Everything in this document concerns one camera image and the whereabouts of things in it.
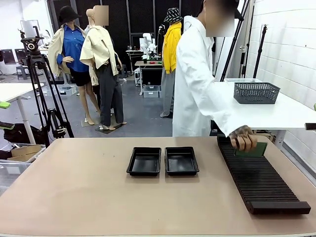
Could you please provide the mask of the person right hand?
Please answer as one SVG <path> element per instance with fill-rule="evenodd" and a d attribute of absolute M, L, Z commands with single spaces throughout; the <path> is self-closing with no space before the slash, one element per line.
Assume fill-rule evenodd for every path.
<path fill-rule="evenodd" d="M 257 138 L 247 125 L 233 131 L 229 138 L 232 146 L 239 151 L 249 152 L 257 147 Z"/>

